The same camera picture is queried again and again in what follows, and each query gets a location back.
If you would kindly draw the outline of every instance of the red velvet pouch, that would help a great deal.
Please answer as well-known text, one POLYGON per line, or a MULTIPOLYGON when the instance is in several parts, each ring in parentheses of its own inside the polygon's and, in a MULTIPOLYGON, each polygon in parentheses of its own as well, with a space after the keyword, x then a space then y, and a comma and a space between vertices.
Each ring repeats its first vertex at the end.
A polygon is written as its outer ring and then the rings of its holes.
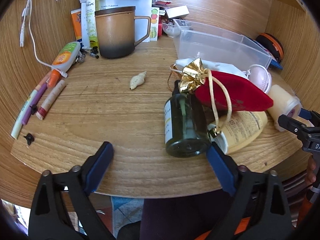
MULTIPOLYGON (((262 112, 273 106, 273 100, 249 80, 220 71, 211 71, 211 73, 228 90, 232 111, 262 112)), ((217 109, 227 110, 226 97, 215 82, 213 82, 213 92, 217 109)), ((196 89, 195 95, 203 105, 211 107, 208 78, 204 85, 196 89)))

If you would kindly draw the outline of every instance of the cream bottle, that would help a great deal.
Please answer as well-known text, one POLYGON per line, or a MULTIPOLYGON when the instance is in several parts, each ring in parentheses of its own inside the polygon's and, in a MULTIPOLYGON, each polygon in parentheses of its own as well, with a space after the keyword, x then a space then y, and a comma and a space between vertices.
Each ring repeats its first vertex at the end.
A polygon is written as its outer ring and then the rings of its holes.
MULTIPOLYGON (((220 120, 224 122, 226 116, 219 118, 220 120)), ((268 118, 265 112, 234 112, 230 122, 222 128, 221 133, 215 138, 210 135, 210 138, 211 141, 217 143, 224 154, 230 154, 246 147, 255 140, 265 128, 267 122, 268 118)), ((208 125, 209 133, 215 126, 214 122, 208 125)))
POLYGON ((284 132, 286 129, 278 124, 278 118, 282 114, 296 119, 301 111, 302 105, 299 98, 290 95, 279 85, 273 85, 268 93, 268 96, 273 100, 273 106, 268 109, 269 114, 275 120, 275 127, 278 131, 284 132))

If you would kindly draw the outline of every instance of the green spray bottle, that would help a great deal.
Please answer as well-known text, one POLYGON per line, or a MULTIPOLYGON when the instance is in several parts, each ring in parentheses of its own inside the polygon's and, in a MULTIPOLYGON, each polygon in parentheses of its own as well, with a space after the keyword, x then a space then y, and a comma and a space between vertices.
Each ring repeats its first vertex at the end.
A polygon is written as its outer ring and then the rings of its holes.
POLYGON ((99 10, 99 0, 87 0, 87 29, 91 47, 98 46, 96 19, 94 17, 94 12, 99 10))

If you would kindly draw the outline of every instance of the yellow lotion tube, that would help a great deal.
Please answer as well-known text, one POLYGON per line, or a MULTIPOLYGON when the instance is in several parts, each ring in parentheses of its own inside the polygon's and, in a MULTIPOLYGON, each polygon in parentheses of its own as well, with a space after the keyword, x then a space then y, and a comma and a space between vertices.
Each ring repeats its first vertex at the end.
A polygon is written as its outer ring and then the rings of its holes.
MULTIPOLYGON (((224 122, 226 116, 219 120, 224 122)), ((265 112, 238 111, 232 113, 231 120, 222 129, 221 133, 211 140, 215 141, 224 154, 230 154, 246 147, 262 132, 267 125, 268 118, 265 112)), ((210 131, 215 123, 208 125, 210 131)))

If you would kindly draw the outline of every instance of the purple pen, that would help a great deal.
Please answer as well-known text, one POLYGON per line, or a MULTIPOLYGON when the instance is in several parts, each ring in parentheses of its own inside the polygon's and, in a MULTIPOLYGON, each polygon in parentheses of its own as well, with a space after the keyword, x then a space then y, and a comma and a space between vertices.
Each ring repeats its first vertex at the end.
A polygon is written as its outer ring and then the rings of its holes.
MULTIPOLYGON (((41 88, 39 89, 38 93, 36 94, 35 98, 31 101, 30 106, 33 106, 35 104, 37 104, 40 100, 40 98, 42 97, 42 95, 44 94, 44 92, 47 89, 47 83, 44 83, 41 88)), ((28 109, 26 111, 26 114, 24 115, 24 117, 22 118, 21 123, 23 125, 26 125, 29 121, 29 118, 31 116, 31 107, 28 106, 28 109)))

